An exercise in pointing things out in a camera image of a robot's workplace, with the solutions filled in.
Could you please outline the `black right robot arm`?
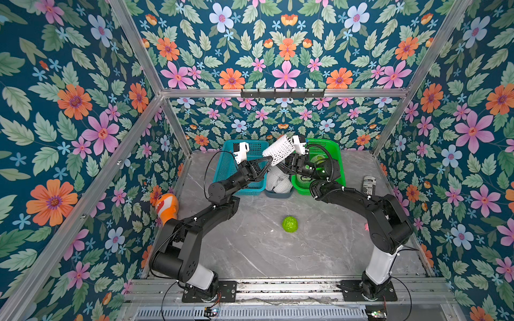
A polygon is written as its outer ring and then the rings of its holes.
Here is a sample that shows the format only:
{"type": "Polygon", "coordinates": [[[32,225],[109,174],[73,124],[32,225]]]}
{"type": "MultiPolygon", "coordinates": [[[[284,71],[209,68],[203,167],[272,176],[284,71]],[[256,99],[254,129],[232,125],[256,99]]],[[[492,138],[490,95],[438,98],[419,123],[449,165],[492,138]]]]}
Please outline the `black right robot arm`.
{"type": "Polygon", "coordinates": [[[391,282],[394,262],[413,234],[412,224],[396,197],[369,195],[338,183],[343,176],[340,161],[319,144],[291,147],[277,154],[266,150],[264,154],[271,156],[272,166],[286,175],[308,178],[314,200],[345,207],[366,219],[373,243],[370,262],[356,289],[343,284],[340,288],[360,292],[369,301],[381,298],[391,282]]]}

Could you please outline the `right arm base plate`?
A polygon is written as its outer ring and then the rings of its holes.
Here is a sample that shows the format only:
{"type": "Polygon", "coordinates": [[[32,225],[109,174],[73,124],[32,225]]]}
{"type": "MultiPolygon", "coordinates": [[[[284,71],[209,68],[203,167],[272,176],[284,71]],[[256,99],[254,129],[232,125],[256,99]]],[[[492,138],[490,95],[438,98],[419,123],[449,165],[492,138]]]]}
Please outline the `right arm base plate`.
{"type": "Polygon", "coordinates": [[[363,280],[342,280],[338,283],[337,287],[342,291],[343,299],[346,302],[398,301],[391,278],[379,285],[373,283],[368,278],[363,280]]]}

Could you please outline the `green custard apple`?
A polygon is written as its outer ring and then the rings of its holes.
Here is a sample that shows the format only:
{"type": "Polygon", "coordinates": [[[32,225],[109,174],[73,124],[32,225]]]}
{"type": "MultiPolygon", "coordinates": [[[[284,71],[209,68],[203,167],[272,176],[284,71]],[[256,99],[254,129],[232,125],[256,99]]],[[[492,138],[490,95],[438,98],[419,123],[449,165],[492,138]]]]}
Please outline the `green custard apple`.
{"type": "Polygon", "coordinates": [[[282,221],[282,228],[287,233],[294,233],[298,230],[298,221],[295,217],[288,216],[282,221]]]}

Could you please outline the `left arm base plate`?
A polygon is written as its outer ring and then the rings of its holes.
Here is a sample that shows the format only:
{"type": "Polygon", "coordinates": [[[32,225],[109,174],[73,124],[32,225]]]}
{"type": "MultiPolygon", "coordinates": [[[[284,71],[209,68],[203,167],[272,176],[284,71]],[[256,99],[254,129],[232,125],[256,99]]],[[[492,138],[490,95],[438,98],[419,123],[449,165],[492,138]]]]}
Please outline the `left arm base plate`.
{"type": "Polygon", "coordinates": [[[236,301],[236,293],[238,290],[238,283],[233,280],[215,280],[214,283],[207,289],[202,290],[192,285],[186,285],[182,302],[183,303],[233,303],[236,301]]]}

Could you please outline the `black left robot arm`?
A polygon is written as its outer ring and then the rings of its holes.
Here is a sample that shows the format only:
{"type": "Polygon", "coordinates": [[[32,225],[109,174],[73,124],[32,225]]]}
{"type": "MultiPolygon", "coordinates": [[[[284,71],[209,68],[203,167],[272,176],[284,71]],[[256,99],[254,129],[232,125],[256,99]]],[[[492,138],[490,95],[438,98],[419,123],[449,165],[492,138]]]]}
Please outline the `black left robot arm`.
{"type": "Polygon", "coordinates": [[[149,260],[149,271],[189,285],[207,300],[216,296],[218,274],[199,263],[203,237],[235,215],[240,204],[235,194],[250,183],[261,182],[272,161],[271,156],[241,161],[232,176],[209,186],[210,205],[204,210],[181,220],[163,220],[162,232],[149,260]]]}

